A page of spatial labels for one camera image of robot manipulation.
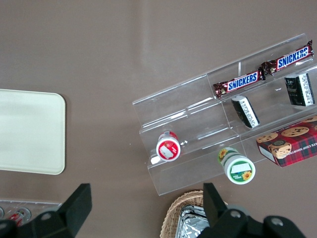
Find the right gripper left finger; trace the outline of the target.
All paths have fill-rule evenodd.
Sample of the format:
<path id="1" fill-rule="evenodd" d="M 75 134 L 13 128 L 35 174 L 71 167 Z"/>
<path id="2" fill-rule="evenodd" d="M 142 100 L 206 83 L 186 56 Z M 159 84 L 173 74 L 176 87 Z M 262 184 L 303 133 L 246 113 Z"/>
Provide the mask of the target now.
<path id="1" fill-rule="evenodd" d="M 74 238 L 92 210 L 91 185 L 82 183 L 59 207 L 17 226 L 12 220 L 0 222 L 2 238 Z"/>

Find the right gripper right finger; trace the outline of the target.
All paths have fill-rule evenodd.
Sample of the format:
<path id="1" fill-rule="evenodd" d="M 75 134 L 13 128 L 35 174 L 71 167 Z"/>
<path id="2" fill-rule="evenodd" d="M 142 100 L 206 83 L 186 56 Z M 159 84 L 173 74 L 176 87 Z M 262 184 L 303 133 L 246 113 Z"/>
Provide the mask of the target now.
<path id="1" fill-rule="evenodd" d="M 267 216 L 261 223 L 239 209 L 229 209 L 213 183 L 204 183 L 203 204 L 209 227 L 198 235 L 200 238 L 305 237 L 302 231 L 285 217 Z"/>

